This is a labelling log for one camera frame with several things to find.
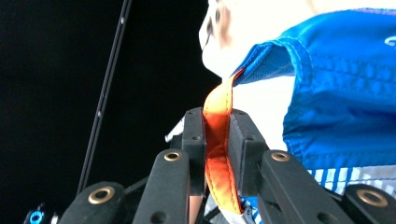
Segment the metal rivet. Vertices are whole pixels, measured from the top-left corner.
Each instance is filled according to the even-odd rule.
[[[169,152],[164,157],[167,161],[178,161],[181,158],[181,154],[178,152]]]
[[[368,189],[358,189],[357,194],[359,198],[375,207],[386,207],[388,206],[387,199],[378,192]]]
[[[110,200],[116,191],[111,187],[103,187],[94,190],[88,197],[88,202],[92,204],[105,203]]]
[[[290,159],[289,155],[284,152],[273,152],[271,157],[276,161],[288,161]]]
[[[317,218],[321,223],[339,223],[338,218],[330,213],[319,212]]]
[[[156,212],[151,216],[150,221],[154,224],[162,224],[165,223],[166,219],[167,217],[164,212]]]

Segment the blue fabric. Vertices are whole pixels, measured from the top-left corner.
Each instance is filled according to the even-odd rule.
[[[255,46],[235,85],[295,76],[283,138],[307,169],[396,164],[392,36],[396,10],[316,16]]]

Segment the orange fabric loop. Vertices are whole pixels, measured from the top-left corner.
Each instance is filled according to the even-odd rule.
[[[242,214],[233,169],[228,158],[230,115],[233,111],[233,82],[243,73],[238,70],[209,93],[204,105],[207,185],[217,205]]]

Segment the black cable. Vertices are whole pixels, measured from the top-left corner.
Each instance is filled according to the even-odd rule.
[[[220,210],[218,207],[215,207],[212,211],[210,211],[205,217],[205,221],[210,221],[213,217],[215,217],[218,213],[220,213]]]
[[[81,176],[78,183],[77,195],[79,195],[86,187],[90,176],[93,154],[96,149],[96,143],[99,136],[100,126],[102,124],[103,115],[105,113],[107,96],[110,91],[111,81],[113,79],[116,62],[120,52],[121,41],[125,30],[125,24],[128,19],[132,0],[124,0],[122,4],[121,14],[117,31],[114,37],[113,46],[111,48],[110,57],[108,59],[105,80],[103,82],[102,91],[99,97],[99,103],[96,109],[96,115],[93,121],[90,141],[88,143],[87,153],[85,155],[84,165],[82,167]]]

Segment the black background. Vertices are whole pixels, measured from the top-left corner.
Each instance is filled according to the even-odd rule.
[[[76,196],[122,1],[0,3],[0,223]],[[134,0],[89,185],[149,174],[163,137],[219,78],[202,65],[206,0]]]

